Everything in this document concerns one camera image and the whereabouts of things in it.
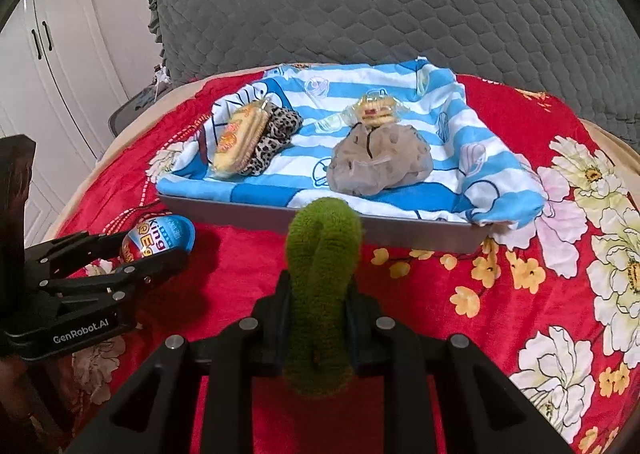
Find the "red blue surprise egg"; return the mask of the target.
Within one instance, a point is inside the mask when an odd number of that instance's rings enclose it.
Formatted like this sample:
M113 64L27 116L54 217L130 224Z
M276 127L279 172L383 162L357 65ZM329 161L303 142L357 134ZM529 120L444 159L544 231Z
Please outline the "red blue surprise egg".
M194 224L179 215L155 216L142 220L122 238L119 257L124 263L156 254L182 249L192 251L195 242Z

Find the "orange rice cracker packet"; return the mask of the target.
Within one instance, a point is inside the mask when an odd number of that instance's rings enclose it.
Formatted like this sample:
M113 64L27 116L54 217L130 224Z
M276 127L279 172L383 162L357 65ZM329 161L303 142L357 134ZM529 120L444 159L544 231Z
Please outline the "orange rice cracker packet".
M271 112L271 102L262 99L247 103L232 114L213 155L214 178L229 178L247 165Z

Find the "green fuzzy hair scrunchie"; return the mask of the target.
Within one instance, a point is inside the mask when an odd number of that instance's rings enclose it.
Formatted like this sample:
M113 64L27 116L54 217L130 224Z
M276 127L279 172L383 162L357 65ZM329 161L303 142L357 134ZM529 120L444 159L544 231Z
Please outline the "green fuzzy hair scrunchie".
M332 396L354 373L343 342L342 311L361 240L360 218L335 197L311 202L288 228L292 321L283 375L304 396Z

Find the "yellow snack packet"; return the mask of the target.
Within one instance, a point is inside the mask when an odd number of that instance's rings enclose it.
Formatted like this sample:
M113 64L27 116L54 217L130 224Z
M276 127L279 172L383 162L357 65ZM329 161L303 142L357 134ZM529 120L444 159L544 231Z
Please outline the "yellow snack packet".
M376 128L384 124L397 123L406 111L406 107L399 100L385 90L379 90L364 94L347 107L342 116L349 126L362 124Z

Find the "red floral blanket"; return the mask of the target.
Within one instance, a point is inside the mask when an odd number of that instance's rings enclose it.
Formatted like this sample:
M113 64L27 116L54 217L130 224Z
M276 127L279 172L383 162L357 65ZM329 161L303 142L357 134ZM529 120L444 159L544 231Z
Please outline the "red floral blanket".
M459 76L485 124L524 155L550 194L533 236L487 239L471 254L363 245L358 287L416 333L468 335L524 389L575 453L614 453L639 403L639 213L570 108L549 94ZM245 83L210 81L130 145L96 178L64 235L115 233L166 214L146 176L216 98ZM172 334L212 336L271 294L285 268L284 235L196 225L190 265L142 299L138 329L75 353L72 438ZM256 453L382 453L382 380L354 379L333 398L307 399L282 379L254 382Z

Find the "dark bedside table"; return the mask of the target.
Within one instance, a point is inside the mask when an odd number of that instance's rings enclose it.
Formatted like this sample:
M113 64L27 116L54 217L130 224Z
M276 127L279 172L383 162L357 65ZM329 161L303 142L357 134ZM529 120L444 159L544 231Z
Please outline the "dark bedside table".
M149 109L157 100L171 92L174 86L163 86L159 92L155 85L149 85L140 90L137 94L127 100L122 106L114 111L108 118L108 128L111 134L117 137L140 115Z

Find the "white wardrobe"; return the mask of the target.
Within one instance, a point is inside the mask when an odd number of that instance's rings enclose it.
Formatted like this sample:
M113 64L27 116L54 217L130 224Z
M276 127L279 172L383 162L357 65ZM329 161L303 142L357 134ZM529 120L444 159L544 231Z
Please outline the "white wardrobe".
M19 0L1 31L1 133L35 141L24 241L44 239L126 100L92 0Z

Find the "grey tray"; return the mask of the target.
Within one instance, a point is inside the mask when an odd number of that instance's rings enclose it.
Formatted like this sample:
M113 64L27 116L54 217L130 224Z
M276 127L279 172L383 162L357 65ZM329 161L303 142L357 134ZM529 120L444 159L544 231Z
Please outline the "grey tray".
M234 226L245 230L288 233L293 208L235 204L160 194L168 209L196 222ZM451 254L471 254L488 237L491 226L462 222L411 220L360 215L363 240L386 247L427 249Z

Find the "leopard print scrunchie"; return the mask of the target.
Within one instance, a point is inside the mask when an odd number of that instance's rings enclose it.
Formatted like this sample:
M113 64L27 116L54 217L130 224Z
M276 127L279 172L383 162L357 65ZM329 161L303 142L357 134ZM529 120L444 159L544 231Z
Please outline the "leopard print scrunchie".
M258 139L250 158L239 171L241 176L258 176L270 165L272 159L291 144L293 136L302 128L304 119L287 107L266 104L268 122Z

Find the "grey brown mesh bag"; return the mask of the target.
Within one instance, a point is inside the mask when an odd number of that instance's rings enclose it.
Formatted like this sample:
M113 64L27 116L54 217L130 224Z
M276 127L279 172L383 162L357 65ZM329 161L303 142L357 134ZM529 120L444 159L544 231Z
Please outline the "grey brown mesh bag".
M374 196L422 182L433 170L430 145L412 126L357 124L334 147L326 180L334 192Z

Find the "blue white striped cloth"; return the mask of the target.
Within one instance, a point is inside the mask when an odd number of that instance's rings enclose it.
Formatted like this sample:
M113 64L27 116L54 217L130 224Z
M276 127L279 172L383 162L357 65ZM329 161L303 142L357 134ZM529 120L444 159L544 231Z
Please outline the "blue white striped cloth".
M213 103L157 190L278 208L335 196L364 215L511 228L546 203L454 73L422 57L266 71Z

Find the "grey quilted headboard cover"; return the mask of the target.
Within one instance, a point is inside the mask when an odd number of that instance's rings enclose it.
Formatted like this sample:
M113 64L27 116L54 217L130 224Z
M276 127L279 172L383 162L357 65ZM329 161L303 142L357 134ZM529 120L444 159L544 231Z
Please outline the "grey quilted headboard cover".
M173 81L290 62L435 66L550 92L639 142L639 32L618 0L148 0Z

